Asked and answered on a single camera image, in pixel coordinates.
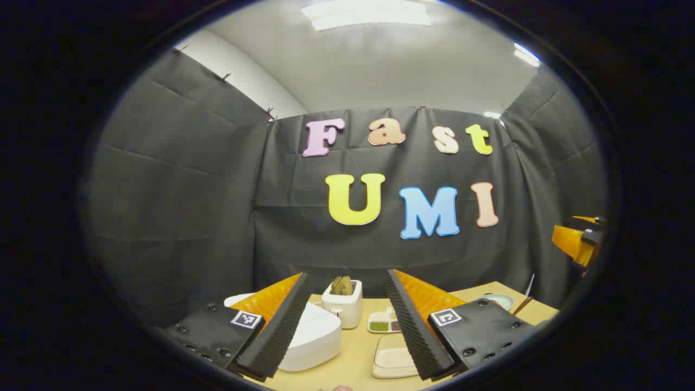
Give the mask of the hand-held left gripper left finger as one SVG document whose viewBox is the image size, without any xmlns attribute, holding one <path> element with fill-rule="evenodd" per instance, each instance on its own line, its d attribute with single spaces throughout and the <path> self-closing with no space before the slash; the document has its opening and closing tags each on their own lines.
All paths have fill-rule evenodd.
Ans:
<svg viewBox="0 0 695 391">
<path fill-rule="evenodd" d="M 233 305 L 210 302 L 163 333 L 223 370 L 264 382 L 292 342 L 311 295 L 307 279 L 295 274 Z"/>
</svg>

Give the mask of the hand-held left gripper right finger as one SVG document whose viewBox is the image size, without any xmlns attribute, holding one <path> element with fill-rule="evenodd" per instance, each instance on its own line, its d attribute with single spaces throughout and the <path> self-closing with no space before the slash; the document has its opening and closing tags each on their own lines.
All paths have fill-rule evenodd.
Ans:
<svg viewBox="0 0 695 391">
<path fill-rule="evenodd" d="M 466 302 L 400 270 L 387 273 L 387 294 L 422 380 L 497 362 L 537 332 L 493 300 Z"/>
</svg>

